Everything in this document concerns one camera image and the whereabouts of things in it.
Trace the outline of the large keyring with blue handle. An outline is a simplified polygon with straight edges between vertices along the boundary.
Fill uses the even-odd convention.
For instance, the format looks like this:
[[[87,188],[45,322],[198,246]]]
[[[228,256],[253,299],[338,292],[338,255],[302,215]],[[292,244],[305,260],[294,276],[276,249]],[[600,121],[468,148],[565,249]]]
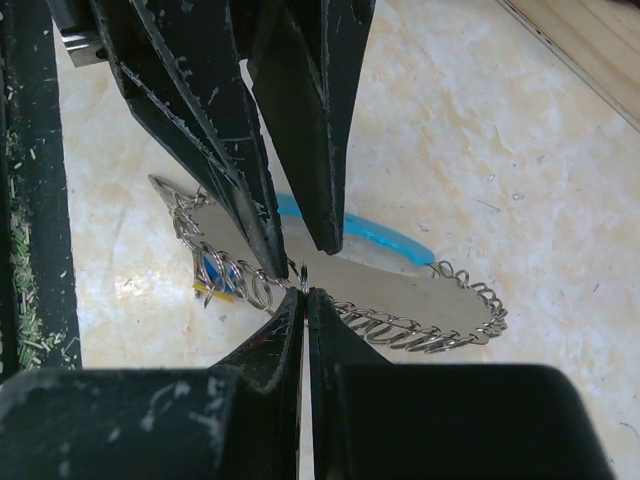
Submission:
[[[177,238],[192,258],[202,242],[226,252],[247,288],[243,301],[272,314],[290,287],[321,288],[338,315],[371,345],[436,353],[485,345],[507,328],[507,310],[495,291],[474,282],[416,241],[375,222],[347,215],[347,251],[316,250],[293,196],[277,196],[289,273],[259,266],[224,208],[212,196],[179,191],[157,176],[151,186],[168,208]]]

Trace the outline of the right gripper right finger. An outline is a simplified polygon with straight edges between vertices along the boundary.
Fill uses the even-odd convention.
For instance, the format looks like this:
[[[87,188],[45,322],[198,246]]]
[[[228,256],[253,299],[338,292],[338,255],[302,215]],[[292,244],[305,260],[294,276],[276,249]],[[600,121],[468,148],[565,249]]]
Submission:
[[[399,415],[415,405],[413,370],[394,365],[340,319],[326,291],[307,296],[317,479],[413,479]]]

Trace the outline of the bunch of tagged keys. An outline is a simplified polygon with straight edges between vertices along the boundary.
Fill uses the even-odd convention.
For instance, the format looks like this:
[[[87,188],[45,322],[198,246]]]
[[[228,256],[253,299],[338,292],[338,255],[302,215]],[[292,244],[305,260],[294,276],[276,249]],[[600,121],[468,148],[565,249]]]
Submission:
[[[193,254],[195,295],[208,307],[214,299],[233,303],[247,298],[247,288],[239,266],[224,251],[202,242]]]

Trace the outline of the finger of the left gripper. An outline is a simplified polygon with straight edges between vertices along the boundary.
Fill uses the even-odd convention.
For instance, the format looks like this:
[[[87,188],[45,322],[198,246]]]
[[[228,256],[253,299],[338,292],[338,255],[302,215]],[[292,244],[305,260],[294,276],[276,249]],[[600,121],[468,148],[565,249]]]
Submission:
[[[229,1],[94,1],[112,73],[140,125],[222,204],[260,266],[288,275],[257,108]]]
[[[262,1],[252,92],[318,250],[343,248],[346,156],[372,1]]]

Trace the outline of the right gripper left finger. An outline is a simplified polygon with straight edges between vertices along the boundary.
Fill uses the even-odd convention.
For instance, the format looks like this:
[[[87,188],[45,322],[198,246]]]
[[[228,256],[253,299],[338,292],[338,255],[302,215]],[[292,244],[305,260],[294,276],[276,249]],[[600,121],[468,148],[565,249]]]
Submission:
[[[271,318],[209,369],[225,379],[212,433],[215,479],[296,479],[299,468],[303,294],[290,288]]]

